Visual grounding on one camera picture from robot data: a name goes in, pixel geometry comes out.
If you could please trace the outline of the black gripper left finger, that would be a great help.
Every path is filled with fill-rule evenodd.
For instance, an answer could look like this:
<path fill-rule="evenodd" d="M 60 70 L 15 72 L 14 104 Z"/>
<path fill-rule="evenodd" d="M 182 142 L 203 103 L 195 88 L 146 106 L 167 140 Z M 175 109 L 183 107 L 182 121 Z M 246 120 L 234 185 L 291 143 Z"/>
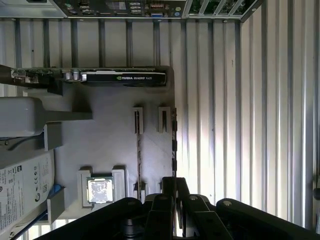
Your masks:
<path fill-rule="evenodd" d="M 41 240 L 171 240 L 176 178 L 144 202 L 126 197 L 40 236 Z"/>

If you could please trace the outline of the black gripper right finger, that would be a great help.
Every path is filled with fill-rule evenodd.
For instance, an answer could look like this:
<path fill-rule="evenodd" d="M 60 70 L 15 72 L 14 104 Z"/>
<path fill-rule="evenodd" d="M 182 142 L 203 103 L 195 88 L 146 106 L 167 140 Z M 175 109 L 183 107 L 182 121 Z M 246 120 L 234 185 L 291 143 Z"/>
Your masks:
<path fill-rule="evenodd" d="M 232 198 L 215 205 L 176 179 L 178 223 L 195 240 L 318 240 L 319 234 Z"/>

